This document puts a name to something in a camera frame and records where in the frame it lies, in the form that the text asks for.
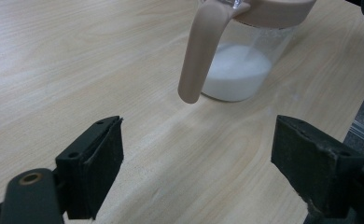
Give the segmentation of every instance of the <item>white powder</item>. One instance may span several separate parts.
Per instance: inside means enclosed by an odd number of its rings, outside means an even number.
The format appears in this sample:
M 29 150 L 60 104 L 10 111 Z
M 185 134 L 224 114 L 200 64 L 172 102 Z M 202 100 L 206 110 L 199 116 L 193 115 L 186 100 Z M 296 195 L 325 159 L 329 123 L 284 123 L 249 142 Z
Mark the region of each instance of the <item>white powder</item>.
M 203 93 L 223 101 L 242 101 L 255 94 L 271 69 L 272 63 L 257 49 L 219 45 Z

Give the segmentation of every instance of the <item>table surface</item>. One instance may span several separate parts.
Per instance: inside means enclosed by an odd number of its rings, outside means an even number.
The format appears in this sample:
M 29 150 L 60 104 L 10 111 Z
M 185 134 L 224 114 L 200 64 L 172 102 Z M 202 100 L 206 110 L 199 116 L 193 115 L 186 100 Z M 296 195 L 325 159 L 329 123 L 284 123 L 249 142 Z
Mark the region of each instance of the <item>table surface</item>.
M 120 115 L 125 160 L 96 223 L 302 223 L 270 163 L 278 114 L 342 141 L 364 99 L 364 17 L 318 0 L 253 98 L 183 103 L 195 0 L 0 1 L 0 202 L 23 171 Z M 68 223 L 91 223 L 89 220 Z

